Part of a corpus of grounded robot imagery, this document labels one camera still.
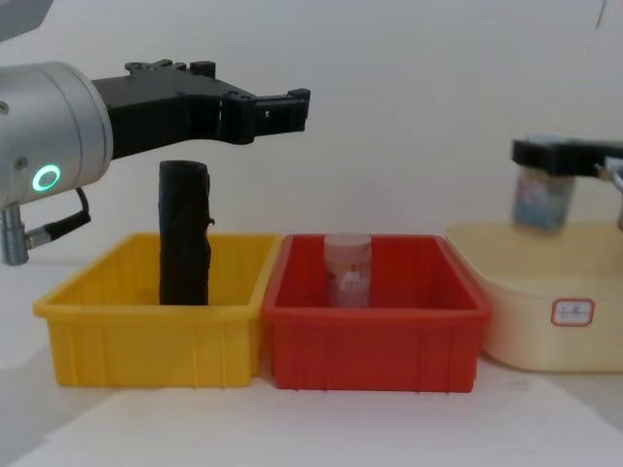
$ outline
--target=black wrapped object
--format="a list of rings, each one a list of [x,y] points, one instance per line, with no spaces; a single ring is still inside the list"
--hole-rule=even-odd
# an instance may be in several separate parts
[[[209,175],[200,162],[160,164],[160,304],[207,305]]]

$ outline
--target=translucent bottle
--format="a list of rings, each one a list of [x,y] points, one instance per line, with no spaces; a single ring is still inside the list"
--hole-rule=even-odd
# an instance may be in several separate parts
[[[329,305],[360,307],[370,303],[372,238],[361,233],[324,237]]]

